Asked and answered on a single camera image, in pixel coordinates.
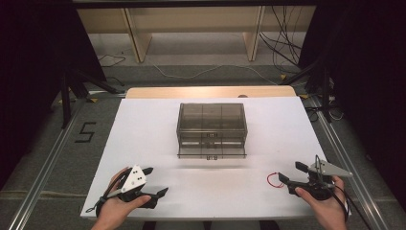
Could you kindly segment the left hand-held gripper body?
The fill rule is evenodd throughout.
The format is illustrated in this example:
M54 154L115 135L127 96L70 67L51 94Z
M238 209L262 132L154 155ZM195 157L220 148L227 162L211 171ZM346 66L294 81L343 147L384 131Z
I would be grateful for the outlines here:
M140 196L145 196L142 188L147 183L147 175L143 174L142 168L135 165L127 169L123 175L119 177L118 189L109 193L108 198L118 197L121 201L130 202Z

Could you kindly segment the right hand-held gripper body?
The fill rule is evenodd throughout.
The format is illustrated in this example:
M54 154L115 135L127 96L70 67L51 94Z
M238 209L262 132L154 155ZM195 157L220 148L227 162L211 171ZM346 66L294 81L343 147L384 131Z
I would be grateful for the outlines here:
M306 183L299 181L292 181L292 184L288 186L288 192L297 196L295 192L297 187L303 188L308 191L317 200L327 200L332 197L334 191L334 185L332 177L343 176L352 177L353 173L341 169L328 161L315 157L315 162L308 166L308 181Z

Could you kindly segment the red rubber band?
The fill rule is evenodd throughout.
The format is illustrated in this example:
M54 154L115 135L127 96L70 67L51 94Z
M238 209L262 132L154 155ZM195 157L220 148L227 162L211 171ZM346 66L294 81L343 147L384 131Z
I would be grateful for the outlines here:
M282 188L284 184L279 180L279 174L277 172L271 172L266 176L266 182L273 188Z

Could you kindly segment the clear grey drawer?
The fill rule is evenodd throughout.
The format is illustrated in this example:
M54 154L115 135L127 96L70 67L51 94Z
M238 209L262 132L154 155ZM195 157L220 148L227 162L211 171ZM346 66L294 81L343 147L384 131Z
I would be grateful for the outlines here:
M244 148L180 148L177 156L180 159L239 159L245 158L246 152Z

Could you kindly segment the clear grey drawer cabinet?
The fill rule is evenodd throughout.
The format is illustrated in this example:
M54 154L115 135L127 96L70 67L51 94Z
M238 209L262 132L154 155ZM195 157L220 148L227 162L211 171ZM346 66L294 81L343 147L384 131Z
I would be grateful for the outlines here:
M176 134L180 149L244 149L244 104L181 103Z

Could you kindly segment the person's left hand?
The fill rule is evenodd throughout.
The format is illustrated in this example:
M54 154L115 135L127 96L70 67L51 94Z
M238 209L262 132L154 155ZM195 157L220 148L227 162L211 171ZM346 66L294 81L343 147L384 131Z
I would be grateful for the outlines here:
M151 200L149 195L143 195L130 202L121 201L113 197L106 200L101 207L97 221L110 221L123 223L126 217L135 209Z

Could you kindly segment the person's right hand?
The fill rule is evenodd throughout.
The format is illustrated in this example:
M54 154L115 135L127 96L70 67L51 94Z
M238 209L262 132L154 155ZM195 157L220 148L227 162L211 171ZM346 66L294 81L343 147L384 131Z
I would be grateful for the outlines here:
M295 192L311 207L315 218L320 224L346 224L346 214L342 208L342 204L346 202L344 181L336 175L332 177L332 181L335 185L334 193L340 202L334 197L327 200L317 200L308 191L300 187L297 187Z

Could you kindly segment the black tripod stand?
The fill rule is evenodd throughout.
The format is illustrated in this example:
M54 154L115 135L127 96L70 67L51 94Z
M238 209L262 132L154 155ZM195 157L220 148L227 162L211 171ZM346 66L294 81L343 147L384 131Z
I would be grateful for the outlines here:
M60 77L60 94L62 99L63 108L63 123L62 127L66 128L71 120L71 105L69 91L72 90L74 95L79 99L85 99L89 95L88 89L85 87L84 82L98 86L99 88L111 94L123 94L123 90L116 89L105 82L97 80L96 78L86 74L85 72L76 69L68 68Z
M290 85L291 83L298 81L299 79L308 76L307 83L305 84L305 91L307 93L321 92L322 94L322 105L319 110L323 113L324 117L330 123L331 118L329 115L330 105L329 105L329 69L321 60L316 60L305 69L301 70L298 74L287 80L282 81L282 85Z

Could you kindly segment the black curtain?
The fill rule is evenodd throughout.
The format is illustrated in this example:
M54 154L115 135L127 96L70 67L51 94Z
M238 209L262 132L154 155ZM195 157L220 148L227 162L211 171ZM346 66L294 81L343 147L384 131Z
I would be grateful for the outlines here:
M336 0L318 6L300 65L316 59L350 4L328 52L339 102L387 186L406 210L406 0Z
M72 0L0 0L0 189L72 68L105 75Z

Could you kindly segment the aluminium floor rail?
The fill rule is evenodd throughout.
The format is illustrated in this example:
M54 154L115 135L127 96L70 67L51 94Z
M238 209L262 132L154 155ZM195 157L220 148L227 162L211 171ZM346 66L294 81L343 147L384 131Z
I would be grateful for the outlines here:
M365 224L370 230L389 230L389 225L382 216L377 203L373 199L371 192L368 190L367 183L362 178L355 162L351 160L349 152L343 145L336 129L334 128L334 120L329 123L321 111L317 111L320 126L323 129L325 136L328 138L334 155L340 165L353 173L352 178L348 178L350 190L353 192L353 200L359 203L358 206L352 205L353 208L358 208L364 212L360 217L365 221Z
M52 149L48 153L46 161L44 162L39 174L35 178L33 185L31 186L30 190L24 195L24 199L22 200L14 217L11 219L11 224L8 227L8 230L24 230L25 225L34 210L34 206L39 200L40 194L55 167L56 161L66 145L68 137L73 129L74 124L76 123L79 112L82 110L85 102L85 99L77 99L77 101L73 105L73 114L71 115L71 119L57 136L57 139Z

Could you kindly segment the wooden shelf frame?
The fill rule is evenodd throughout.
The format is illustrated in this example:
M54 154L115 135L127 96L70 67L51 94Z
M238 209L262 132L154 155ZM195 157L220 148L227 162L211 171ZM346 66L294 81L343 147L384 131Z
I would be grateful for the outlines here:
M79 17L89 34L127 34L138 63L145 60L156 33L238 32L253 61L261 32L275 32L281 24L289 32L305 32L315 10L314 6L126 8L80 10Z

